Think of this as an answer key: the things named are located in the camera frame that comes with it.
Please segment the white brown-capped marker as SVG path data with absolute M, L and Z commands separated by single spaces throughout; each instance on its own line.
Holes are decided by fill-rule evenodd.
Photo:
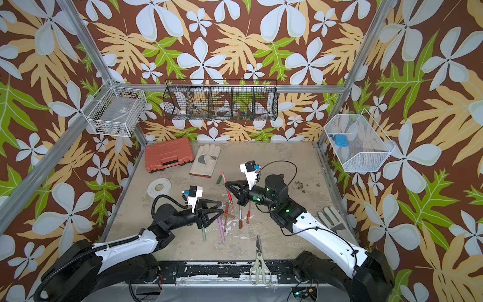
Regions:
M 241 230 L 243 228 L 243 207 L 239 206 L 239 211 L 238 211 L 238 226 L 239 229 Z

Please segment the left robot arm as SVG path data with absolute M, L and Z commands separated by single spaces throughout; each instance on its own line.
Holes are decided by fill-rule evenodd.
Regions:
M 206 228 L 224 214 L 221 206 L 220 201 L 197 198 L 189 207 L 168 195 L 157 196 L 151 226 L 112 242 L 74 244 L 41 277 L 34 301 L 83 301 L 117 283 L 155 280 L 159 265 L 153 253 L 173 241 L 173 230 L 191 225 Z

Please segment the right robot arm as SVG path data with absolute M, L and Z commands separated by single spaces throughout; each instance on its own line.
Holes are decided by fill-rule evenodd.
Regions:
M 263 187 L 256 180 L 228 181 L 225 187 L 240 206 L 249 202 L 266 206 L 283 235 L 300 236 L 327 256 L 300 253 L 293 262 L 298 281 L 329 284 L 346 292 L 351 301 L 388 300 L 395 281 L 384 254 L 358 247 L 320 223 L 289 197 L 283 175 L 267 176 Z

